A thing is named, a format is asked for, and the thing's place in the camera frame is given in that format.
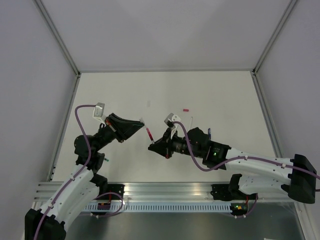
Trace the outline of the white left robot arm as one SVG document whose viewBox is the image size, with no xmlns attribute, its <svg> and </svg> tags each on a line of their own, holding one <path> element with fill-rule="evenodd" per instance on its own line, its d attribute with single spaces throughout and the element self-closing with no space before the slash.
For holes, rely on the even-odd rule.
<svg viewBox="0 0 320 240">
<path fill-rule="evenodd" d="M 85 206 L 104 199 L 109 193 L 108 180 L 98 174 L 105 154 L 99 151 L 116 140 L 123 143 L 144 127 L 142 121 L 127 120 L 114 113 L 103 117 L 97 133 L 79 135 L 74 140 L 75 166 L 59 189 L 38 210 L 24 217 L 26 240 L 63 240 Z"/>
</svg>

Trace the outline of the red gel pen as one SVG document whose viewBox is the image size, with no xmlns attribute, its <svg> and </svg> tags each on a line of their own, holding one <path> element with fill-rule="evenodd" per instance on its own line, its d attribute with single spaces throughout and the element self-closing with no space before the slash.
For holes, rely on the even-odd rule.
<svg viewBox="0 0 320 240">
<path fill-rule="evenodd" d="M 154 138 L 153 138 L 153 136 L 152 136 L 152 134 L 151 134 L 150 129 L 149 129 L 148 127 L 145 127 L 145 129 L 146 129 L 146 131 L 147 131 L 147 134 L 148 134 L 148 136 L 149 136 L 149 139 L 150 139 L 151 143 L 154 144 L 155 141 L 154 141 Z"/>
</svg>

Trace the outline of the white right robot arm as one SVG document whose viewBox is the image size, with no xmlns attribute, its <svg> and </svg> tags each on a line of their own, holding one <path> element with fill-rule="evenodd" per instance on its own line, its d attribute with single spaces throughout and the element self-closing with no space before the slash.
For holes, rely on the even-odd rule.
<svg viewBox="0 0 320 240">
<path fill-rule="evenodd" d="M 228 183 L 212 184 L 214 200 L 254 200 L 258 194 L 281 194 L 304 204 L 316 202 L 316 182 L 320 177 L 304 155 L 262 157 L 212 141 L 210 133 L 198 127 L 183 133 L 180 137 L 169 127 L 148 150 L 166 159 L 174 153 L 190 156 L 193 161 L 201 159 L 202 163 L 196 166 L 203 172 L 233 171 Z"/>
</svg>

